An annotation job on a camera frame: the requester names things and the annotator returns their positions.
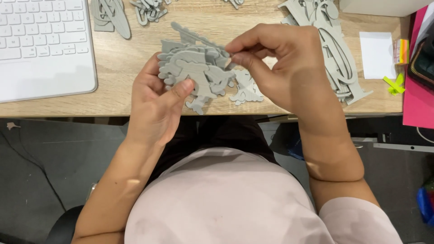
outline left hand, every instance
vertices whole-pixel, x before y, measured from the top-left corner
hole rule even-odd
[[[178,129],[184,100],[194,89],[194,81],[184,80],[166,91],[158,77],[155,53],[133,83],[131,116],[125,141],[147,147],[164,147]]]

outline cable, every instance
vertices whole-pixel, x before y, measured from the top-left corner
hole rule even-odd
[[[424,137],[424,136],[421,134],[421,132],[419,131],[419,127],[416,127],[416,131],[418,132],[418,134],[419,134],[423,139],[425,139],[425,141],[427,141],[427,142],[431,142],[431,143],[434,143],[434,141],[427,139],[426,137]]]
[[[50,186],[51,190],[53,191],[53,193],[54,193],[54,195],[56,196],[57,200],[59,201],[60,205],[62,206],[63,211],[66,212],[66,208],[65,208],[65,206],[63,205],[62,200],[60,199],[59,195],[57,194],[57,192],[56,192],[56,190],[54,189],[53,185],[51,184],[50,180],[48,179],[48,176],[47,176],[47,173],[46,173],[46,171],[45,171],[45,169],[44,169],[44,166],[42,165],[41,162],[39,162],[38,160],[36,160],[35,157],[33,157],[33,155],[30,154],[30,153],[26,150],[26,148],[24,147],[23,143],[21,142],[21,136],[20,136],[20,134],[19,134],[18,136],[19,136],[19,140],[20,140],[20,145],[21,145],[21,147],[24,149],[24,151],[25,151],[25,152],[26,152],[30,157],[32,157],[35,161],[37,161],[38,163],[40,163],[40,165],[37,164],[37,163],[35,163],[34,161],[32,161],[32,160],[30,160],[30,159],[24,157],[24,156],[23,156],[19,151],[17,151],[17,150],[16,150],[16,149],[11,145],[11,143],[10,143],[9,140],[6,138],[6,136],[3,134],[3,131],[0,130],[0,134],[3,136],[3,138],[6,140],[6,143],[9,145],[9,147],[10,147],[12,150],[14,150],[14,151],[15,151],[15,152],[20,156],[20,157],[22,157],[24,160],[26,160],[26,161],[28,161],[28,162],[30,162],[30,163],[36,165],[36,167],[38,167],[38,168],[41,170],[42,174],[44,175],[45,179],[47,180],[48,185]]]

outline pink folder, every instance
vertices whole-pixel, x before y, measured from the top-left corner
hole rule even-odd
[[[413,53],[422,21],[428,7],[416,13],[410,42],[410,56]],[[434,92],[416,83],[408,74],[405,77],[403,124],[434,129]]]

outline blue object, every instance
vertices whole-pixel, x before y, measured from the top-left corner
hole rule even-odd
[[[434,210],[425,187],[419,188],[416,201],[418,202],[424,223],[434,226]]]
[[[288,153],[290,156],[298,160],[305,161],[303,156],[300,131],[297,130],[293,134],[293,137],[291,138],[290,142],[286,145],[286,148],[288,149]]]

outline shirt sleeve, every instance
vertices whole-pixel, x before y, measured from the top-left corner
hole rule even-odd
[[[332,199],[321,208],[319,217],[338,244],[402,243],[386,213],[362,199]]]

